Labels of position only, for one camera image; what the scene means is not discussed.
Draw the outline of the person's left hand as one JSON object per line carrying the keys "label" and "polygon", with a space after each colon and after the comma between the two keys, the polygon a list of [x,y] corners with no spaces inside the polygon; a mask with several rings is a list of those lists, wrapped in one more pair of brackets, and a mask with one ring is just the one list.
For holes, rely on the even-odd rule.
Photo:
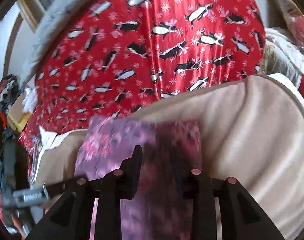
{"label": "person's left hand", "polygon": [[21,235],[22,240],[25,240],[27,235],[26,235],[25,231],[23,230],[21,220],[16,215],[11,215],[11,218],[12,218],[14,226],[16,227],[17,231]]}

